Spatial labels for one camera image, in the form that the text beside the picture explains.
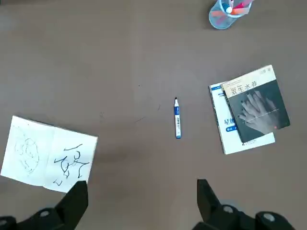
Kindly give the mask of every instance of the notebook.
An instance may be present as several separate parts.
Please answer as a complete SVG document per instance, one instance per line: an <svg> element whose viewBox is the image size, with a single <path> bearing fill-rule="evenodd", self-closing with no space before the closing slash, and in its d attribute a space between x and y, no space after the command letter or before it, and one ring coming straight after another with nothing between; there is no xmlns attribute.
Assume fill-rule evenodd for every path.
<svg viewBox="0 0 307 230"><path fill-rule="evenodd" d="M244 143L241 141L236 127L236 121L231 115L221 84L223 82L211 85L209 89L224 153L231 154L274 143L275 138L273 133L249 142Z"/></svg>
<svg viewBox="0 0 307 230"><path fill-rule="evenodd" d="M87 181L98 137L12 117L1 175L68 192Z"/></svg>
<svg viewBox="0 0 307 230"><path fill-rule="evenodd" d="M290 125L272 65L222 84L242 142Z"/></svg>

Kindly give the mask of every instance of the stacked books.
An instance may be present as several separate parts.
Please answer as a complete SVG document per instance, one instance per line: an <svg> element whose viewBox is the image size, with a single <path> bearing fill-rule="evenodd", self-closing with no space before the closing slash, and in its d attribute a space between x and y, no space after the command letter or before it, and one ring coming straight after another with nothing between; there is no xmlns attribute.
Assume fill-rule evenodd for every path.
<svg viewBox="0 0 307 230"><path fill-rule="evenodd" d="M272 65L209 88L225 154L274 143L290 125Z"/></svg>

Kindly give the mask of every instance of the open notebook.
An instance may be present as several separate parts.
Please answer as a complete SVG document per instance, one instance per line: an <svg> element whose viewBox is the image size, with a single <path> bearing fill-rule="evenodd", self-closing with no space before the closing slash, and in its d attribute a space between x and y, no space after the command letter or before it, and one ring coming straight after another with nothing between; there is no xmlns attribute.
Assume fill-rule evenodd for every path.
<svg viewBox="0 0 307 230"><path fill-rule="evenodd" d="M13 116L1 175L66 193L88 181L97 140Z"/></svg>

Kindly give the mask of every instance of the marker pen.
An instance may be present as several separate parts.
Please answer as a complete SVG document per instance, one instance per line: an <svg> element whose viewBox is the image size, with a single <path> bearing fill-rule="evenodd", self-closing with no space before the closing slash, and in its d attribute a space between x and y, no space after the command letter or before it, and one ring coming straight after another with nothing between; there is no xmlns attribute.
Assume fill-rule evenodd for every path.
<svg viewBox="0 0 307 230"><path fill-rule="evenodd" d="M179 111L179 104L177 97L175 97L174 112L175 112L176 138L180 139L181 138L180 111Z"/></svg>

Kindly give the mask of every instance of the gray tabletop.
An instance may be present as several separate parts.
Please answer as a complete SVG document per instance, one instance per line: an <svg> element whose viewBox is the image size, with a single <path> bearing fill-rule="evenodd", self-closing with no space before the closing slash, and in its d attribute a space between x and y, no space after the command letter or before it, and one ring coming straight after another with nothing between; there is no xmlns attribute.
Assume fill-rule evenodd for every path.
<svg viewBox="0 0 307 230"><path fill-rule="evenodd" d="M196 180L247 214L305 227L306 9L256 0L228 30L211 0L7 0L0 6L0 163L12 115L99 136L77 229L189 230ZM272 64L291 126L224 155L208 85ZM182 139L175 139L174 97ZM22 220L64 194L0 178L0 215Z"/></svg>

